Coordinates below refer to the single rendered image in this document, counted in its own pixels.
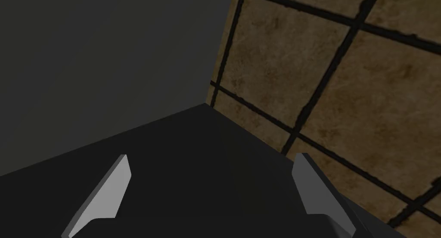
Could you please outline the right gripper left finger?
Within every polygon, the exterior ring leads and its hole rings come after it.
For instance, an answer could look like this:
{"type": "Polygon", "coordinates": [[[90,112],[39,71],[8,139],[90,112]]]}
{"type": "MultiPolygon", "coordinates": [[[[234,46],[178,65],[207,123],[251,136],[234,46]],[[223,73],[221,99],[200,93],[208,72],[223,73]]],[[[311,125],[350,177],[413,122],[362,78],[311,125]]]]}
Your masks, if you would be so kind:
{"type": "Polygon", "coordinates": [[[61,234],[61,238],[73,238],[94,219],[115,218],[131,179],[127,155],[120,155],[61,234]]]}

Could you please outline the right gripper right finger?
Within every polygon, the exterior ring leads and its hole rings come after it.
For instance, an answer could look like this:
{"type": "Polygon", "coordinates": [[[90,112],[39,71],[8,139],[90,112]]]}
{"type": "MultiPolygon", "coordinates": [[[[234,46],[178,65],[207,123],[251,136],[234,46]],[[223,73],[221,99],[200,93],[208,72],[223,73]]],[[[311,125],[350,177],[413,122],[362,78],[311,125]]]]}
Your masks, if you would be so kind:
{"type": "Polygon", "coordinates": [[[356,238],[357,216],[307,153],[295,155],[292,177],[309,216],[327,218],[337,238],[356,238]]]}

